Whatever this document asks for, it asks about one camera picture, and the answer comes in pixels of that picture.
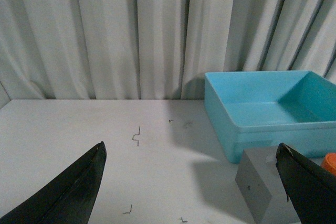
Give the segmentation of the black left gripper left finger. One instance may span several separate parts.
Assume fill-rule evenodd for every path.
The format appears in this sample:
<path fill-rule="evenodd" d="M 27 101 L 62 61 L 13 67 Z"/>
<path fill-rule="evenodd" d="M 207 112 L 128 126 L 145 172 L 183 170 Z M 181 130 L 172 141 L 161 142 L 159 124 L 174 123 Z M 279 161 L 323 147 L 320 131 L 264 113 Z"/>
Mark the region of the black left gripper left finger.
<path fill-rule="evenodd" d="M 100 142 L 37 193 L 1 217 L 1 223 L 88 223 L 107 151 Z"/>

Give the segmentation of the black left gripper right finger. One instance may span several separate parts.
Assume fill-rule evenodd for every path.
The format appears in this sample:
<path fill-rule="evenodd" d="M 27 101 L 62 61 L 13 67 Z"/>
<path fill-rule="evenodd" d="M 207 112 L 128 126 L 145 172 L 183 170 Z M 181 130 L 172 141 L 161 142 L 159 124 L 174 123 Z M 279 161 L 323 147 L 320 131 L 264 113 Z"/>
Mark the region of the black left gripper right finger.
<path fill-rule="evenodd" d="M 335 223 L 335 176 L 285 143 L 276 168 L 301 223 Z"/>

